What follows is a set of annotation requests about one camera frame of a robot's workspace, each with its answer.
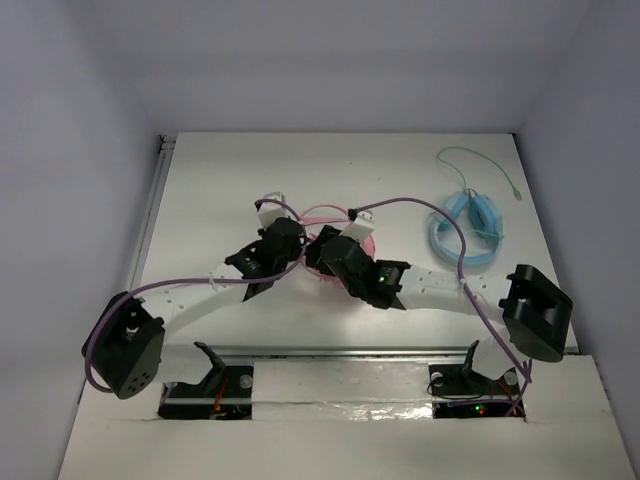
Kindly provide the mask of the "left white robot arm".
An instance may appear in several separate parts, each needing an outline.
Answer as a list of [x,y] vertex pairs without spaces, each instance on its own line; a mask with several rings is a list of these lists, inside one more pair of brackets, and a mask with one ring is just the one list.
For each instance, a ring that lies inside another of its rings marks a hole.
[[88,383],[121,400],[139,394],[160,369],[166,339],[267,291],[301,261],[306,235],[299,222],[281,217],[258,235],[204,277],[114,295],[82,347]]

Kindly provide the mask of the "white foam block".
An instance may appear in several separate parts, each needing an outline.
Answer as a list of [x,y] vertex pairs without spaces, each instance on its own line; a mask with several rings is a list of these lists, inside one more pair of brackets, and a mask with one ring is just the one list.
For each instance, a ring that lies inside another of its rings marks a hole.
[[379,421],[433,417],[425,363],[372,360],[255,364],[256,421]]

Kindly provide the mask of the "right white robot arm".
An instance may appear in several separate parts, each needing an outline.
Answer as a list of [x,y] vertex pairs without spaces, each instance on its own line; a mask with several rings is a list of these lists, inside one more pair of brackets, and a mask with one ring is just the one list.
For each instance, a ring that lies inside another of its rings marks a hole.
[[472,392],[487,391],[512,368],[527,378],[530,362],[558,363],[565,355],[573,301],[534,266],[519,264],[506,277],[460,278],[374,259],[332,227],[310,243],[305,264],[338,279],[352,297],[374,308],[478,316],[489,335],[472,343],[461,370]]

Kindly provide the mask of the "pink headphones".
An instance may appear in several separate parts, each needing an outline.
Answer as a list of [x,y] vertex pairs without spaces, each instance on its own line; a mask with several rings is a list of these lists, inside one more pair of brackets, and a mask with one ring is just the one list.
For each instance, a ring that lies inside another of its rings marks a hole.
[[[341,232],[349,224],[347,210],[333,204],[315,205],[300,215],[301,223],[305,227],[321,226],[323,228],[329,225]],[[309,243],[316,236],[308,234]],[[371,234],[363,244],[350,239],[350,253],[348,254],[347,268],[345,270],[313,270],[308,268],[305,266],[306,253],[302,265],[307,272],[313,273],[321,281],[331,283],[342,290],[346,290],[350,295],[355,295],[362,293],[365,289],[366,274],[371,272],[375,265],[374,254],[375,241],[372,240]]]

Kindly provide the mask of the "aluminium rail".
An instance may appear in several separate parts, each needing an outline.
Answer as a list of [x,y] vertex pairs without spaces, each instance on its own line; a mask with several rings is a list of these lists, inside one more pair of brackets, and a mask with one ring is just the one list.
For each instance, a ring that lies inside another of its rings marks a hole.
[[[433,270],[426,238],[432,205],[463,174],[492,197],[508,228],[528,205],[509,135],[180,133],[161,190],[141,282],[204,274],[251,242],[254,203],[282,192],[297,211],[373,204],[376,253]],[[223,352],[276,355],[441,353],[487,336],[475,316],[378,310],[297,268],[266,293],[219,310],[170,338]]]

